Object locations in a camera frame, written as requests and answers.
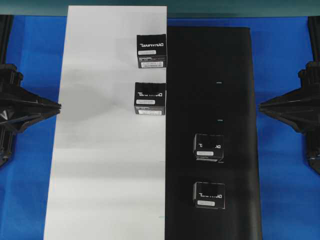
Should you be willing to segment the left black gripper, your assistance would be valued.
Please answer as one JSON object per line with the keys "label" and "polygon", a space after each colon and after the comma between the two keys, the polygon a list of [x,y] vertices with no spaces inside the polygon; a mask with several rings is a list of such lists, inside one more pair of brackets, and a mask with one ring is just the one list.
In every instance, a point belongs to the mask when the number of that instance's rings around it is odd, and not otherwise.
{"label": "left black gripper", "polygon": [[21,87],[23,78],[14,64],[0,66],[0,125],[14,134],[58,115],[62,108],[61,104]]}

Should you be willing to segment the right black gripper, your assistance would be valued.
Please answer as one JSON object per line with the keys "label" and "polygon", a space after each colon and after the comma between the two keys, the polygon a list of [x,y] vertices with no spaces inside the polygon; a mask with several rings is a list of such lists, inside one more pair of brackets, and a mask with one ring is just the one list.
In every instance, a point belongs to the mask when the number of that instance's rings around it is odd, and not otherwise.
{"label": "right black gripper", "polygon": [[320,127],[320,63],[310,61],[298,72],[301,87],[259,104],[259,111],[291,126],[297,133]]}

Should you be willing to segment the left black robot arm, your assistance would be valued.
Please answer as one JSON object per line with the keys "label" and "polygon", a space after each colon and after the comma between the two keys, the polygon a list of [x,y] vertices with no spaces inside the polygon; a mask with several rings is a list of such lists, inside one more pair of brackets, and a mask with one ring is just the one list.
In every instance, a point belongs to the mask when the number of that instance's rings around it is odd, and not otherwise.
{"label": "left black robot arm", "polygon": [[0,165],[5,165],[15,145],[16,135],[28,127],[58,115],[62,105],[21,87],[23,74],[6,55],[14,16],[0,16]]}

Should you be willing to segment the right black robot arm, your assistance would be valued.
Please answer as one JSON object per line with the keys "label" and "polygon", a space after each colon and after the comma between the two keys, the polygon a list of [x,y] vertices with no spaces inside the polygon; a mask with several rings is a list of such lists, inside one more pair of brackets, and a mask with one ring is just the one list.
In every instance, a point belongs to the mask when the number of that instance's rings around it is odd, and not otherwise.
{"label": "right black robot arm", "polygon": [[313,61],[298,72],[300,88],[259,104],[259,111],[305,135],[308,165],[320,173],[320,17],[307,19]]}

